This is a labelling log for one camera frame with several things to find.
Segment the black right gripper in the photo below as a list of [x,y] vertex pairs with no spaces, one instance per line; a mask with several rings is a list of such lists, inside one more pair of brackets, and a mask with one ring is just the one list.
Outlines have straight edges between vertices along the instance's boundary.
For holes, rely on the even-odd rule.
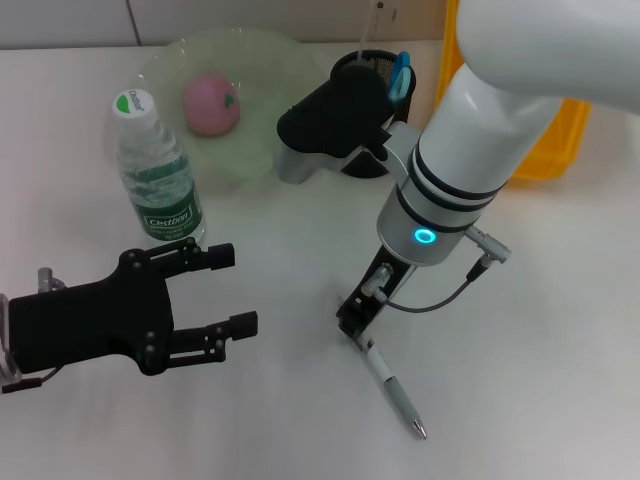
[[415,269],[381,246],[357,287],[340,303],[336,312],[338,326],[359,350],[369,350],[374,345],[363,330],[384,308],[383,301],[373,295],[376,284],[370,286],[370,283],[382,283],[382,292],[392,299]]

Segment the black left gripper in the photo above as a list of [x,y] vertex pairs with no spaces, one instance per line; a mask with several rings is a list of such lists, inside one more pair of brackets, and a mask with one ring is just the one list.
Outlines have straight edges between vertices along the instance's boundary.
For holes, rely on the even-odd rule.
[[231,243],[203,248],[193,237],[127,251],[103,280],[12,299],[9,351],[25,374],[109,355],[132,359],[147,376],[223,363],[228,340],[257,335],[257,313],[173,330],[165,278],[234,265]]

